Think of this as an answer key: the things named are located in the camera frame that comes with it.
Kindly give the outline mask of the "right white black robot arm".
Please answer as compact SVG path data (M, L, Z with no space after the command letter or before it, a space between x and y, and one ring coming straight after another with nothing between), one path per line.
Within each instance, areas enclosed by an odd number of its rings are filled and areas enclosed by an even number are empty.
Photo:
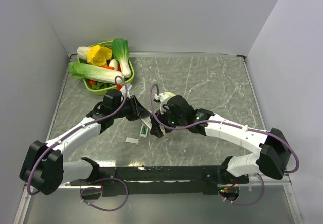
M280 130L258 130L234 123L212 111L194 109L182 96L169 92L156 94L150 101L160 104L159 111L152 114L151 120L158 129L164 128L165 132L188 130L250 151L249 155L226 158L220 171L224 182L231 183L237 177L255 173L280 180L287 172L292 151Z

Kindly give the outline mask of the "white battery cover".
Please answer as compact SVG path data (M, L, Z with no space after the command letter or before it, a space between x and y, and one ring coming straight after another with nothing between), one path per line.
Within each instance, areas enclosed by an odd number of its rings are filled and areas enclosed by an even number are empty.
M138 142L139 140L136 138L130 138L130 137L126 138L126 143L138 144Z

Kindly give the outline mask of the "long green white cabbage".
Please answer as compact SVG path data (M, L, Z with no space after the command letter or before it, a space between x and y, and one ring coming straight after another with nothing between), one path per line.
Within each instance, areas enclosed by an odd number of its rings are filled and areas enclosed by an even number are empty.
M74 78L88 79L102 83L115 84L115 78L117 76L117 83L122 82L119 77L125 79L122 72L78 62L69 62L69 73Z

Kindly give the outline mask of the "yellow leafed cabbage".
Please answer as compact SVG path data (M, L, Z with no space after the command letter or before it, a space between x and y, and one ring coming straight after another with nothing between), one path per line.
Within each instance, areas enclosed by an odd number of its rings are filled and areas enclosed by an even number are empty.
M100 45L77 48L78 57L94 66L107 66L107 61L112 57L112 54L111 49Z

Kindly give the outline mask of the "green napa cabbage half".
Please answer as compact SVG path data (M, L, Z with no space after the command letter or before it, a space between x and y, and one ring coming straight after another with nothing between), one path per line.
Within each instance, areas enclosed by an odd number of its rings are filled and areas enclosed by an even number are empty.
M163 97L169 97L172 98L175 96L175 94L171 93L171 92L164 92L161 94Z

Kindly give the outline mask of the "aluminium frame rail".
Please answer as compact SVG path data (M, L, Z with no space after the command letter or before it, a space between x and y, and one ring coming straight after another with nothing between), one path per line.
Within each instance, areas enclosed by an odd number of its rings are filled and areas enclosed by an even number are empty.
M251 174L249 177L249 184L253 186L261 186L264 183L266 186L286 186L292 185L288 174L283 175L283 178L276 180L263 174Z

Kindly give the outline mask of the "long white remote control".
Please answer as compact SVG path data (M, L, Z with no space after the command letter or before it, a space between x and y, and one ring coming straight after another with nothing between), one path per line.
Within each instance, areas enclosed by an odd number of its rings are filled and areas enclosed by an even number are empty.
M151 122L151 118L150 117L145 117L145 118L141 118L140 119L142 121L142 125L141 125L141 130L140 130L140 137L146 138L148 135L148 132L151 130L152 128L152 122Z

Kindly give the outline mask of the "white radish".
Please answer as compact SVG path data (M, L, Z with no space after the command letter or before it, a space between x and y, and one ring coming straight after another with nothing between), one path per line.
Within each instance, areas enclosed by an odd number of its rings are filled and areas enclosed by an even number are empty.
M119 63L116 59L111 59L109 61L108 67L109 67L109 69L118 71L119 70Z

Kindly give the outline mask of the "red chili pepper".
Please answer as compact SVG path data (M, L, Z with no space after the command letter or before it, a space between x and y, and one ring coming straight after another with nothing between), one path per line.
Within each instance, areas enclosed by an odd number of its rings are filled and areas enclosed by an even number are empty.
M114 70L115 68L114 67L111 67L111 66L100 66L102 68L105 68L105 69L110 69L110 70Z

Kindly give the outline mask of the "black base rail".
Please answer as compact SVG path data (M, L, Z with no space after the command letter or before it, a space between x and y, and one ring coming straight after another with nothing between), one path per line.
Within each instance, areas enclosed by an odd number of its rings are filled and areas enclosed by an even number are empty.
M223 166L101 167L97 181L74 180L71 186L100 187L103 197L124 195L124 181L131 195L202 193L216 195L218 186L248 184L249 177L235 177Z

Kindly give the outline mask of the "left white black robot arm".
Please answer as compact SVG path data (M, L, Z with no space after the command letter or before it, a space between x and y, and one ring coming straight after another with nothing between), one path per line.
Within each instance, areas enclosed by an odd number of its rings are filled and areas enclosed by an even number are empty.
M103 100L76 126L45 143L33 142L27 151L19 177L29 187L34 187L45 195L53 193L65 182L84 180L93 185L100 177L97 162L86 157L74 162L64 160L87 141L108 129L115 119L135 121L150 115L135 96L127 96L125 92L115 89L109 90Z

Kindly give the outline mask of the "green white bok choy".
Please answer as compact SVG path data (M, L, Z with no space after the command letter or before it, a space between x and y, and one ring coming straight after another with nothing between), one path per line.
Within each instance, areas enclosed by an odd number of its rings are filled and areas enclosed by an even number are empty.
M121 72L125 78L129 78L132 73L129 66L129 47L126 40L115 38L112 42L113 57L119 62Z

